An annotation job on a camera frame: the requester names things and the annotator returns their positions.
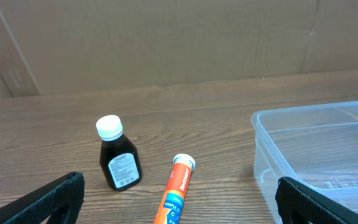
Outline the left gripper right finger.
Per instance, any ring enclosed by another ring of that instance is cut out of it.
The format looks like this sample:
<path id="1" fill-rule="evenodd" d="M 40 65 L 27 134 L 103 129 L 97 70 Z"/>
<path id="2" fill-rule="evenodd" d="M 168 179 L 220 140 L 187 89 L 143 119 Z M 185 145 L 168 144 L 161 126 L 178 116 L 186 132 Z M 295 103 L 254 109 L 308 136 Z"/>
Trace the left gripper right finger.
<path id="1" fill-rule="evenodd" d="M 358 214 L 291 177 L 278 180 L 275 194 L 283 224 L 358 224 Z"/>

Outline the orange effervescent tablet tube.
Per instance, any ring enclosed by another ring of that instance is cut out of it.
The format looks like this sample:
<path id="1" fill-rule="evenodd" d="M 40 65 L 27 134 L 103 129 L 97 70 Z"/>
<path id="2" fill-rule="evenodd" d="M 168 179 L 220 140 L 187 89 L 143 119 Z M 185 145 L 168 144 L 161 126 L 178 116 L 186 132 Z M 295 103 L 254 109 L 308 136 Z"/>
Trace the orange effervescent tablet tube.
<path id="1" fill-rule="evenodd" d="M 173 158 L 173 169 L 160 202 L 154 224 L 177 224 L 184 206 L 195 160 L 188 154 L 177 154 Z"/>

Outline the dark syrup bottle white cap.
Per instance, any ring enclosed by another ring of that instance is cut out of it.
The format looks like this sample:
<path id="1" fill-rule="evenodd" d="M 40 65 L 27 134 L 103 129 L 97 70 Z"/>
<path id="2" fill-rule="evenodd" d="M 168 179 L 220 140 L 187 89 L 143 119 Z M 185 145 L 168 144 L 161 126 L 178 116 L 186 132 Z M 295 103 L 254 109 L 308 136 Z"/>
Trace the dark syrup bottle white cap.
<path id="1" fill-rule="evenodd" d="M 101 138 L 99 164 L 110 188 L 125 191 L 142 180 L 142 168 L 137 148 L 124 134 L 116 115 L 98 119 L 96 130 Z"/>

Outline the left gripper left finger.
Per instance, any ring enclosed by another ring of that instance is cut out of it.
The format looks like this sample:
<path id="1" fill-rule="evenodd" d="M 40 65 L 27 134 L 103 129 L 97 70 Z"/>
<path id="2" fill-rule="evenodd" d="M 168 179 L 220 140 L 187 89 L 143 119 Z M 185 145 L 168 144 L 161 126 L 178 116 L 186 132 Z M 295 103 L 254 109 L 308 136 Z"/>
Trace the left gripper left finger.
<path id="1" fill-rule="evenodd" d="M 75 224 L 85 196 L 81 172 L 69 172 L 0 208 L 0 223 Z"/>

